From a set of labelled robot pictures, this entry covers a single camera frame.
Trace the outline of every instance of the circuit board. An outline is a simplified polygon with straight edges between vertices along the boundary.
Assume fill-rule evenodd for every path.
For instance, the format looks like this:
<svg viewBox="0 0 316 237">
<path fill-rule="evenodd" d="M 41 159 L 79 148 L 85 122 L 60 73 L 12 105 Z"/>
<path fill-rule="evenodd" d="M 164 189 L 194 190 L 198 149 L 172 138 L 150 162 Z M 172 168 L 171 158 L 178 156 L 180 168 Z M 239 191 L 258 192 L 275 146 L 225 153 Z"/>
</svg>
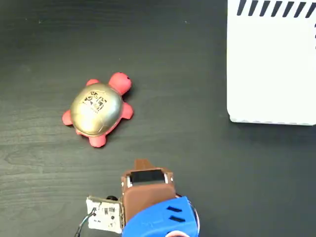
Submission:
<svg viewBox="0 0 316 237">
<path fill-rule="evenodd" d="M 122 207 L 119 201 L 88 197 L 86 204 L 88 213 L 96 208 L 95 215 L 88 220 L 90 229 L 122 233 Z"/>
</svg>

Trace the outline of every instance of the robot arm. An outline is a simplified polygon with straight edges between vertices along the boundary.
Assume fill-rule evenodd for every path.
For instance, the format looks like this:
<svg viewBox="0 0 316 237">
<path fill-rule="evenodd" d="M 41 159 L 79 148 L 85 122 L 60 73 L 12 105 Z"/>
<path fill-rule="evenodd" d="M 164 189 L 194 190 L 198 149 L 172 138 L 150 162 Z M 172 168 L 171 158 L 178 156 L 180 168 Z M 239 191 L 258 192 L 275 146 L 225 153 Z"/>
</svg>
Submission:
<svg viewBox="0 0 316 237">
<path fill-rule="evenodd" d="M 187 197 L 176 194 L 173 173 L 136 160 L 125 172 L 122 197 L 88 197 L 89 228 L 122 237 L 198 237 L 199 219 Z"/>
</svg>

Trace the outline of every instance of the white box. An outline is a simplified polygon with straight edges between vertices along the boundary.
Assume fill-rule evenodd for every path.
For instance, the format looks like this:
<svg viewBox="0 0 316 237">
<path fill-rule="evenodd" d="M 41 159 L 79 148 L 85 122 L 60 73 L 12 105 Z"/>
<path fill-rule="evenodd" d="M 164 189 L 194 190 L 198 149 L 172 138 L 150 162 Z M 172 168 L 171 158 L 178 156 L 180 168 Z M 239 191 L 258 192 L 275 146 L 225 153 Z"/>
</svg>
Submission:
<svg viewBox="0 0 316 237">
<path fill-rule="evenodd" d="M 228 0 L 233 122 L 316 124 L 316 0 Z"/>
</svg>

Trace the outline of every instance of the black wooden table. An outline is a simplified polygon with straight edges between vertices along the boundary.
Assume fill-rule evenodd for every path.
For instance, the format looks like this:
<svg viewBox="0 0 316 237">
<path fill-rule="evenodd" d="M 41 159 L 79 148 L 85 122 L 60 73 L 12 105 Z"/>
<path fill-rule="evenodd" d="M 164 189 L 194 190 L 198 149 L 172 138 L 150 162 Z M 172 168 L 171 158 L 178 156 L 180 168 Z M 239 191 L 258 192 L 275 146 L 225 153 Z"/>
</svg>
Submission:
<svg viewBox="0 0 316 237">
<path fill-rule="evenodd" d="M 119 196 L 148 158 L 174 171 L 201 237 L 314 237 L 315 129 L 230 123 L 225 61 L 222 0 L 1 1 L 0 236 L 73 236 L 86 196 Z M 135 115 L 93 149 L 61 115 L 116 71 Z"/>
</svg>

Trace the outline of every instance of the wire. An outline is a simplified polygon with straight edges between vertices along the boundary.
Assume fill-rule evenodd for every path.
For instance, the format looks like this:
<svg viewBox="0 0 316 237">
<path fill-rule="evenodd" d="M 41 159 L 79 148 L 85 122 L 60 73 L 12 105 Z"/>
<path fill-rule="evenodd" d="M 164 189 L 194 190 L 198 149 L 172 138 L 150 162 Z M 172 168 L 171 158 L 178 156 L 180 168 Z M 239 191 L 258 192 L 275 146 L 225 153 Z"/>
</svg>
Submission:
<svg viewBox="0 0 316 237">
<path fill-rule="evenodd" d="M 74 237 L 80 237 L 80 234 L 81 234 L 81 231 L 82 231 L 82 228 L 84 226 L 84 224 L 86 223 L 86 221 L 91 217 L 91 216 L 95 216 L 95 211 L 96 211 L 97 208 L 93 208 L 92 211 L 87 214 L 84 219 L 81 221 L 81 223 L 79 224 L 78 228 L 77 228 L 77 231 L 75 233 L 75 236 Z"/>
</svg>

